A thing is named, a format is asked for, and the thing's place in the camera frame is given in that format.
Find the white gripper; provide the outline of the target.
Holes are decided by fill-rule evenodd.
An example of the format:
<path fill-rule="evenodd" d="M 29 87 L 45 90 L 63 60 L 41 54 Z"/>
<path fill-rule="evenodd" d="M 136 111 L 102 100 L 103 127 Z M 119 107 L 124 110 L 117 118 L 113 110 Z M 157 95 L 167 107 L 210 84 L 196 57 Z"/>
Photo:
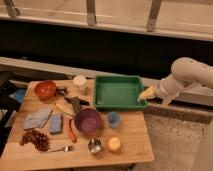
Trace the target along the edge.
<path fill-rule="evenodd" d="M 160 80 L 156 89 L 151 86 L 140 93 L 138 101 L 153 99 L 155 96 L 163 99 L 162 106 L 168 107 L 170 102 L 179 96 L 182 90 L 182 84 L 176 80 L 173 76 L 167 76 Z"/>

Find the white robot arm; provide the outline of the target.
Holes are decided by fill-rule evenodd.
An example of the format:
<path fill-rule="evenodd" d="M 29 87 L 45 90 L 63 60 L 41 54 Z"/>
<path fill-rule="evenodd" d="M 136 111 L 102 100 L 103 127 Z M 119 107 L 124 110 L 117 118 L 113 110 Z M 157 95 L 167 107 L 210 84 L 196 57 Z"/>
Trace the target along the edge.
<path fill-rule="evenodd" d="M 156 86 L 142 91 L 138 100 L 160 98 L 167 107 L 181 92 L 202 85 L 213 89 L 213 66 L 189 57 L 176 59 L 171 65 L 171 73 Z"/>

